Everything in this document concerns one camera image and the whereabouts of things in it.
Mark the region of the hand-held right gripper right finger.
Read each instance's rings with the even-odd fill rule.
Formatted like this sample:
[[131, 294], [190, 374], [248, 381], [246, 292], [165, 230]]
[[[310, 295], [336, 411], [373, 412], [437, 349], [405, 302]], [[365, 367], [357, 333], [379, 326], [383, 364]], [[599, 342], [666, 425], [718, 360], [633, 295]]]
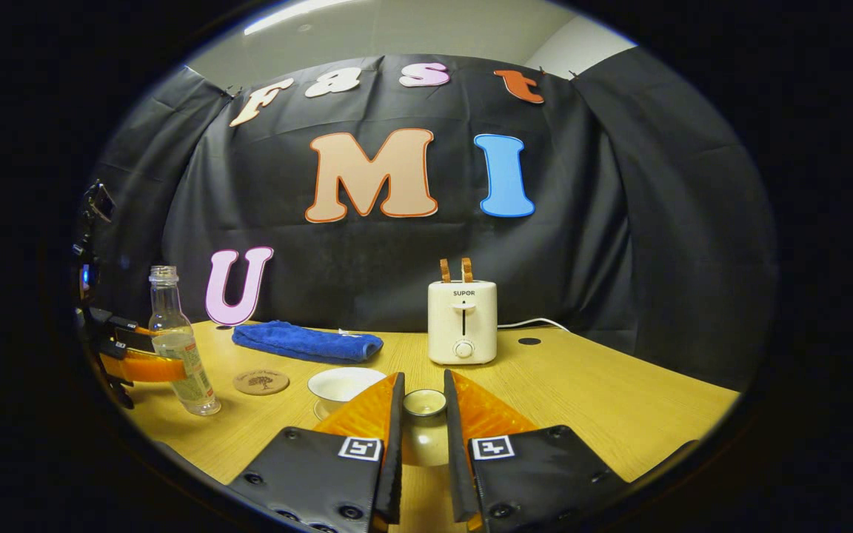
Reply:
[[452, 509], [470, 532], [571, 532], [626, 481], [566, 425], [538, 427], [444, 372]]

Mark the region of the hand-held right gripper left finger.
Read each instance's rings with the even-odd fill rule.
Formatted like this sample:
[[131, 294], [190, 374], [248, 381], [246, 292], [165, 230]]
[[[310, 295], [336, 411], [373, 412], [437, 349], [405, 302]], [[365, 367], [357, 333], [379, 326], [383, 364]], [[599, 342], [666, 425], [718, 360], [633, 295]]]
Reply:
[[284, 427], [228, 489], [312, 532], [386, 532], [400, 518], [405, 375], [393, 372], [314, 429]]

